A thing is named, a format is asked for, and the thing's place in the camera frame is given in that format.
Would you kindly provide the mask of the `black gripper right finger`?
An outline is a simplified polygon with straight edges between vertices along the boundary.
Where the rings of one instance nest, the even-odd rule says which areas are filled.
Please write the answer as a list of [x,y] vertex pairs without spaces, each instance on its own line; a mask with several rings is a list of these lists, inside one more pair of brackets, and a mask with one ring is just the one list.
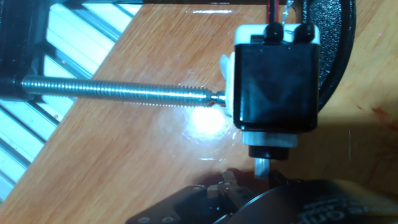
[[207,199],[216,202],[223,209],[241,209],[253,198],[247,187],[240,187],[233,172],[222,173],[223,180],[207,188]]

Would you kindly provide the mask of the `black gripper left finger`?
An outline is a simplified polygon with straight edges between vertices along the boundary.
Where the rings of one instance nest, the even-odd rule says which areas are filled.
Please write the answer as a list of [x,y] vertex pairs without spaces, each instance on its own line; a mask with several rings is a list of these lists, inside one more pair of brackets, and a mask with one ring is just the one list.
[[203,185],[191,185],[134,215],[126,224],[214,223],[220,217],[220,202],[207,197]]

